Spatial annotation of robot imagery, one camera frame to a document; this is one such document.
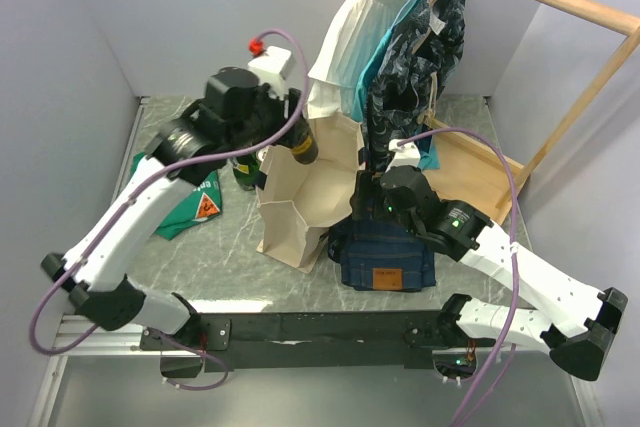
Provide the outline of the green glass bottle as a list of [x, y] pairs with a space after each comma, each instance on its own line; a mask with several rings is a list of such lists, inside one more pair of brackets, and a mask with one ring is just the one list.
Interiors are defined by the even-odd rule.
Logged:
[[236, 183], [243, 190], [255, 189], [255, 178], [260, 169], [260, 162], [255, 153], [233, 157], [230, 159]]

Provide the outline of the dark can silver top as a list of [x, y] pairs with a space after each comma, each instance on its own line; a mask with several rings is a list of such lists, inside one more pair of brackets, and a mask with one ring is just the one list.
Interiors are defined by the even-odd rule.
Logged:
[[313, 163], [318, 157], [318, 145], [307, 121], [299, 119], [291, 129], [290, 150], [294, 159], [303, 165]]

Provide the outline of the beige canvas tote bag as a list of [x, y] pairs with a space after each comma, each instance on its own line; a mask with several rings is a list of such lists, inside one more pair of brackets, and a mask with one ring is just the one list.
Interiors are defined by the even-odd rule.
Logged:
[[329, 228], [351, 215], [356, 175], [365, 164], [359, 123], [336, 113], [310, 124], [316, 160], [303, 165], [288, 148], [270, 146], [256, 180], [264, 222], [258, 251], [303, 273], [313, 269]]

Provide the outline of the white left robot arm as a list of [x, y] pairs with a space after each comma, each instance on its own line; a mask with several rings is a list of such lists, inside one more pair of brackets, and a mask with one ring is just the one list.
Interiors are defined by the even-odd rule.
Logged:
[[229, 157], [246, 154], [287, 124], [297, 90], [288, 70], [274, 64], [224, 68], [211, 76], [203, 98], [163, 124], [134, 175], [98, 224], [66, 254], [41, 266], [69, 294], [77, 314], [105, 331], [129, 323], [164, 332], [176, 348], [193, 346], [198, 314], [177, 294], [135, 285], [128, 268], [168, 214]]

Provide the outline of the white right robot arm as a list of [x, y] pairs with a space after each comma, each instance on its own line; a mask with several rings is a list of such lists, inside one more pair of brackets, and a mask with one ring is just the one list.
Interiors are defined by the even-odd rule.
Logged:
[[382, 175], [360, 171], [350, 199], [356, 219], [390, 221], [429, 250], [475, 269], [530, 304], [510, 309], [454, 294], [437, 316], [444, 344], [493, 339], [541, 351], [566, 373], [599, 378], [628, 298], [600, 290], [558, 270], [514, 243], [486, 214], [462, 200], [442, 200], [416, 167]]

